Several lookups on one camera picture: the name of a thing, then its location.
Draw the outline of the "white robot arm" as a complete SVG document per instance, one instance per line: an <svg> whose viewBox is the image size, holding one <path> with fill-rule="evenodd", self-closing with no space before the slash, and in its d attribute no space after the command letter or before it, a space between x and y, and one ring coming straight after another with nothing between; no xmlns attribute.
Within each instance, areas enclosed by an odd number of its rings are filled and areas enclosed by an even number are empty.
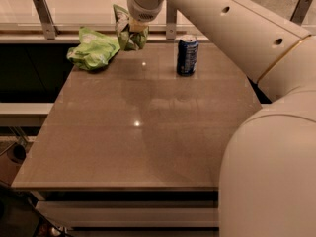
<svg viewBox="0 0 316 237"><path fill-rule="evenodd" d="M179 10L270 99L230 139L220 237L316 237L316 59L307 30L251 0L127 0L136 20Z"/></svg>

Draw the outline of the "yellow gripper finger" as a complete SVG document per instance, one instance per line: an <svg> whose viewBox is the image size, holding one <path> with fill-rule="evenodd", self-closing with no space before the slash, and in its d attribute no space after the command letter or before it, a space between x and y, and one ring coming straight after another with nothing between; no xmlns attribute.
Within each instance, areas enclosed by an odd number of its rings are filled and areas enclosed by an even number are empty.
<svg viewBox="0 0 316 237"><path fill-rule="evenodd" d="M138 21L132 17L129 18L129 30L134 33L140 33L148 27L147 22Z"/></svg>

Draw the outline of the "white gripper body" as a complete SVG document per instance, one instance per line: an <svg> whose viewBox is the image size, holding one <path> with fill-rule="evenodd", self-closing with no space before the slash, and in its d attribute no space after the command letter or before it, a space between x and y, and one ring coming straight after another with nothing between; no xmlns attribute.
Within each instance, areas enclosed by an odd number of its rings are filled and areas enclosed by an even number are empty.
<svg viewBox="0 0 316 237"><path fill-rule="evenodd" d="M151 22L162 9L164 0L127 0L127 7L133 19L140 22Z"/></svg>

